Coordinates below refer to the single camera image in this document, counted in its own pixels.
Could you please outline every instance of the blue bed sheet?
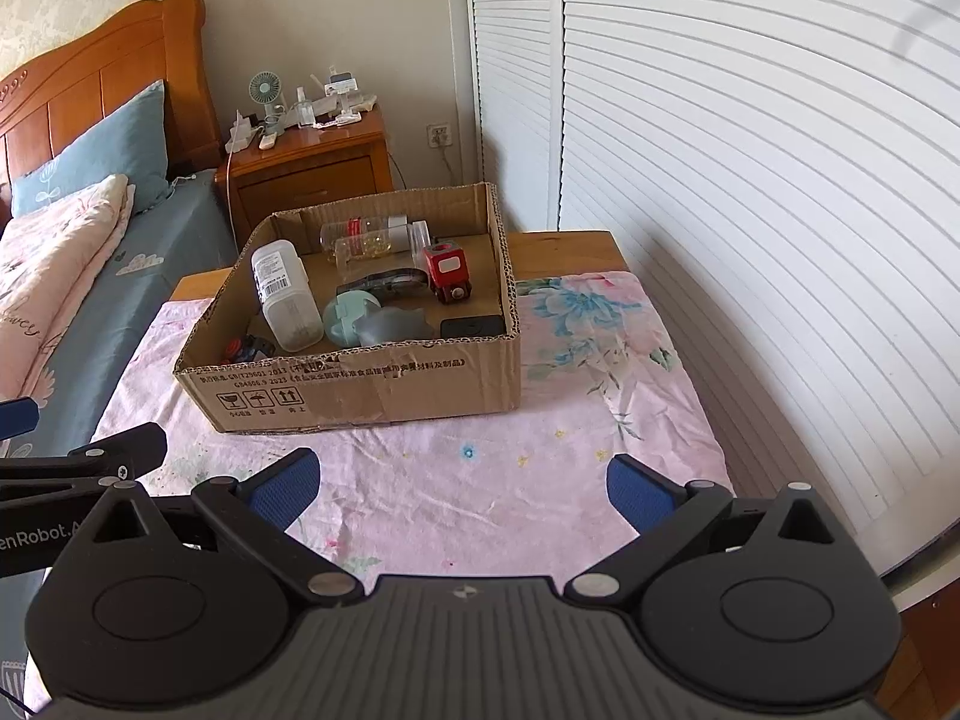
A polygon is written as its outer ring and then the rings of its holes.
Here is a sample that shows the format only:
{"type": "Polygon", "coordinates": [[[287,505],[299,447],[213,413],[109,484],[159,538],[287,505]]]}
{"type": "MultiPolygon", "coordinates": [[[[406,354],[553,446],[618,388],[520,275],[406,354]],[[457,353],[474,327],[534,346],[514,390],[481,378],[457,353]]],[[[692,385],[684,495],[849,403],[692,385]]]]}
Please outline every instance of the blue bed sheet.
{"type": "MultiPolygon", "coordinates": [[[[46,365],[40,424],[13,439],[8,454],[52,457],[88,443],[133,352],[179,279],[235,260],[212,170],[179,181],[169,199],[135,215],[46,365]]],[[[0,682],[7,690],[22,679],[23,617],[41,578],[37,572],[0,580],[0,682]]],[[[13,712],[0,700],[0,718],[22,717],[19,710],[8,715],[8,709],[13,712]]]]}

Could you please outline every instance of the fan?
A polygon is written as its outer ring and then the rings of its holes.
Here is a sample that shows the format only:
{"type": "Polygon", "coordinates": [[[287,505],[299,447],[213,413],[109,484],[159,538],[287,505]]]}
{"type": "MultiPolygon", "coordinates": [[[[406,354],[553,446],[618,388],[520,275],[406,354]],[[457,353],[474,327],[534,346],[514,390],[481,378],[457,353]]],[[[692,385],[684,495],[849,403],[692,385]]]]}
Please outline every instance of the fan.
{"type": "Polygon", "coordinates": [[[283,114],[287,106],[286,103],[277,105],[277,100],[282,100],[280,76],[269,70],[257,73],[250,79],[250,97],[255,103],[263,105],[265,131],[267,133],[283,132],[283,114]]]}

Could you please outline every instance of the beige wall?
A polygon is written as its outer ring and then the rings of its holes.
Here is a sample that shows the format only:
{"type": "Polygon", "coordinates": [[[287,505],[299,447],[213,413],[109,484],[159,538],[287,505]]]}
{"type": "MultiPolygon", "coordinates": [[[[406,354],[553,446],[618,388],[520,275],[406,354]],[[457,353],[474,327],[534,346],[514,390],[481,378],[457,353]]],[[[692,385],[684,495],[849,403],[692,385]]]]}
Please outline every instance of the beige wall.
{"type": "MultiPolygon", "coordinates": [[[[0,76],[82,35],[136,0],[0,0],[0,76]]],[[[296,86],[312,95],[330,65],[352,71],[361,90],[379,95],[392,154],[413,186],[445,185],[426,125],[449,122],[448,159],[460,178],[448,0],[205,0],[203,53],[224,131],[259,70],[280,74],[288,103],[296,86]]],[[[453,33],[466,29],[454,25],[453,33]]]]}

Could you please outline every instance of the white louvered door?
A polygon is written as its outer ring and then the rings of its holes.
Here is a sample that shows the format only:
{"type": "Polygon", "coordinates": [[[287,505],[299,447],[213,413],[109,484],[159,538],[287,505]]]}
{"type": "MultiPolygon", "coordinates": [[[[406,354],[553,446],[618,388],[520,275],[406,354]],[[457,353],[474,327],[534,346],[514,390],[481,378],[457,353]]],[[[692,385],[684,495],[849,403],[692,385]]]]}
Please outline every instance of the white louvered door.
{"type": "Polygon", "coordinates": [[[738,488],[896,565],[960,517],[960,0],[563,13],[560,226],[613,231],[738,488]]]}
{"type": "Polygon", "coordinates": [[[556,230],[560,0],[470,5],[481,175],[498,186],[510,227],[556,230]]]}

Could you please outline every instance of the cardboard box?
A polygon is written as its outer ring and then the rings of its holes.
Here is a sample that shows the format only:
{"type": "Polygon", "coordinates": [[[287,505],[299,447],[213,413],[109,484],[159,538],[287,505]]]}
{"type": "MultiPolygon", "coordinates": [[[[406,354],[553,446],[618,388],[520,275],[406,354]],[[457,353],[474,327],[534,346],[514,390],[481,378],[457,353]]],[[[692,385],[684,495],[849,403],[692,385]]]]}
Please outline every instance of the cardboard box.
{"type": "Polygon", "coordinates": [[[257,225],[224,285],[203,312],[174,375],[221,433],[306,433],[344,425],[496,413],[520,405],[517,289],[496,188],[392,191],[271,215],[257,225]],[[326,338],[305,351],[243,365],[220,365],[231,338],[248,331],[272,338],[260,313],[251,255],[285,238],[304,260],[320,310],[340,283],[320,253],[326,221],[370,215],[423,218],[430,234],[467,255],[469,300],[441,305],[430,293],[405,298],[439,330],[448,317],[502,314],[507,333],[492,338],[404,341],[337,349],[326,338]]]}

